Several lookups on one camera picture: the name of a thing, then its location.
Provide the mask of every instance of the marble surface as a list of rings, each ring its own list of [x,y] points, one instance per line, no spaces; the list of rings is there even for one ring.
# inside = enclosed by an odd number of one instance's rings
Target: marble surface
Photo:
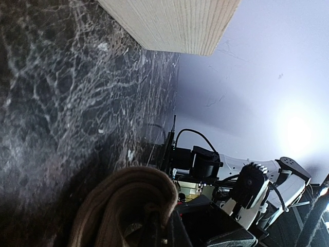
[[[1,246],[65,246],[88,192],[148,160],[178,59],[143,50],[97,2],[1,0]]]

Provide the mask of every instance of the white wall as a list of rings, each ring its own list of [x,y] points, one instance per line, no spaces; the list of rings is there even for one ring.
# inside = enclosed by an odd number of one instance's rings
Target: white wall
[[[182,55],[176,131],[219,153],[329,172],[329,4],[242,0],[210,57]],[[193,133],[179,146],[206,147]]]

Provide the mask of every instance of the folded brown fabric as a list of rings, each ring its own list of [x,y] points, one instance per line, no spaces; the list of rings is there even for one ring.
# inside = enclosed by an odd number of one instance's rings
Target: folded brown fabric
[[[177,190],[165,173],[149,167],[119,170],[79,208],[68,247],[136,246],[137,229],[148,214],[158,211],[165,228],[177,200]]]

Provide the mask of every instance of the dark marble table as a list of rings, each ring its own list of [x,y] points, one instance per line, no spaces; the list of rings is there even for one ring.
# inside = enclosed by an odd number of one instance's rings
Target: dark marble table
[[[1,246],[65,246],[88,192],[143,165],[164,139],[150,124],[172,124],[178,57],[97,2],[0,1]]]

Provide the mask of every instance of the wood grain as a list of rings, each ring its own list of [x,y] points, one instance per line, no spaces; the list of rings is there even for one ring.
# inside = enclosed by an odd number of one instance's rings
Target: wood grain
[[[145,49],[211,55],[241,0],[98,0]]]

